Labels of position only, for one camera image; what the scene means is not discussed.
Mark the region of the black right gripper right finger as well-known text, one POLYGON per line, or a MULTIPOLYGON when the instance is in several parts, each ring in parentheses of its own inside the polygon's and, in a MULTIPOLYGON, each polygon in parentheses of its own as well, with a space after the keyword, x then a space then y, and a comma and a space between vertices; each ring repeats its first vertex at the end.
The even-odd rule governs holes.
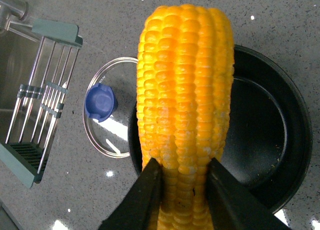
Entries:
POLYGON ((208 165, 206 185, 214 229, 289 229, 215 158, 208 165))

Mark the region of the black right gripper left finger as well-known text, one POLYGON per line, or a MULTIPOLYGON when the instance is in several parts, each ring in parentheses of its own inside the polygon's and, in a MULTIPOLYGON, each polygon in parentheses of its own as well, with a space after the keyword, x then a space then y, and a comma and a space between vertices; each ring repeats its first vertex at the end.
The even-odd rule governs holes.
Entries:
POLYGON ((151 159, 120 205, 99 229, 157 229, 162 194, 162 170, 151 159))

